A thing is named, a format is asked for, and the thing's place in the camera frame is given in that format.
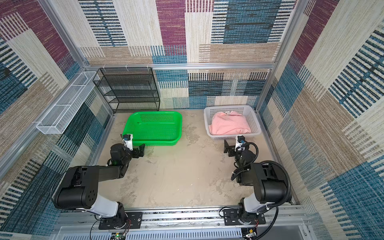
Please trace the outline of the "pink towel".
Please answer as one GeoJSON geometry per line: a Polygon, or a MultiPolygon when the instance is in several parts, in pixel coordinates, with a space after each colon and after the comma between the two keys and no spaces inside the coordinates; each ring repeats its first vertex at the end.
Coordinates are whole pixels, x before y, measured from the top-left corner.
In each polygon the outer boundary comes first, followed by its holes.
{"type": "Polygon", "coordinates": [[[252,132],[246,117],[236,111],[218,112],[209,125],[211,135],[250,134],[252,132]]]}

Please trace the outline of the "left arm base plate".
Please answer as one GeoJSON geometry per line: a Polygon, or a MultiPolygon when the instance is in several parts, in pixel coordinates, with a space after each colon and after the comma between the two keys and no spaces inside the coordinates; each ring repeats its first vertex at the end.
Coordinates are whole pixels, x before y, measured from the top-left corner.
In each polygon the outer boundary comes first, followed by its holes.
{"type": "Polygon", "coordinates": [[[142,224],[143,212],[126,212],[125,216],[101,218],[99,230],[128,230],[139,229],[142,224]]]}

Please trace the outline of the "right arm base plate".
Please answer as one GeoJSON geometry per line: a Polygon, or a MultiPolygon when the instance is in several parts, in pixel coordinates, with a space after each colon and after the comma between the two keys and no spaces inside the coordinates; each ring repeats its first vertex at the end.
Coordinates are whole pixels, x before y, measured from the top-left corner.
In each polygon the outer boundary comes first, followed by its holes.
{"type": "Polygon", "coordinates": [[[238,210],[225,208],[220,210],[219,215],[223,217],[226,226],[237,226],[237,225],[264,225],[266,220],[261,215],[256,218],[241,219],[238,215],[238,210]]]}

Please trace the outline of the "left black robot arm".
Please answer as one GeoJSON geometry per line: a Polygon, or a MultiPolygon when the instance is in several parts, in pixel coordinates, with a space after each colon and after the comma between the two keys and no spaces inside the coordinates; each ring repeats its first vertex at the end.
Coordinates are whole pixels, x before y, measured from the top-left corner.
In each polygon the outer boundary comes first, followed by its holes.
{"type": "Polygon", "coordinates": [[[132,159],[145,154],[145,145],[129,149],[115,144],[110,150],[111,159],[105,166],[76,166],[69,168],[53,195],[57,209],[85,211],[99,217],[99,230],[139,228],[141,214],[128,214],[124,205],[111,201],[98,192],[99,183],[122,179],[132,159]]]}

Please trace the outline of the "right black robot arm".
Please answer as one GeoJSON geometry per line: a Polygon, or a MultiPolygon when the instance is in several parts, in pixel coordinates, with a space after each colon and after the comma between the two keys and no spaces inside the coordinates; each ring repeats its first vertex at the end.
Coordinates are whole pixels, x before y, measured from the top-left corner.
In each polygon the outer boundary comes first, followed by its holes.
{"type": "Polygon", "coordinates": [[[224,141],[224,153],[235,159],[231,181],[253,187],[250,196],[242,198],[236,208],[224,207],[219,215],[226,226],[265,224],[265,213],[292,199],[292,184],[285,168],[274,161],[257,162],[259,148],[239,136],[231,146],[224,141]]]}

